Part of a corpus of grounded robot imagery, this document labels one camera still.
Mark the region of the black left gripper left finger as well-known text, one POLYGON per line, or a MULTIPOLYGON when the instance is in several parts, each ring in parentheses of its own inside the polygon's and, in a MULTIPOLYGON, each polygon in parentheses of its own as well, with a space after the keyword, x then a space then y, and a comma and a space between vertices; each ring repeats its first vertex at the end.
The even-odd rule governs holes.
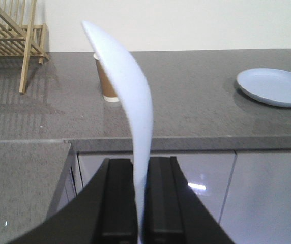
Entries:
POLYGON ((47 221, 13 243, 137 243, 129 159, 105 159, 84 189, 47 221))

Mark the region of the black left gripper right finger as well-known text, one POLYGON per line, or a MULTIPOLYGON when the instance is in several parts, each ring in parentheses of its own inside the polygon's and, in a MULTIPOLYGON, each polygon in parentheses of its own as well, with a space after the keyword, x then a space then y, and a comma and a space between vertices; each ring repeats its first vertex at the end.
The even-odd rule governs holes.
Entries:
POLYGON ((144 243, 232 243, 188 186, 176 157, 151 157, 145 188, 144 243))

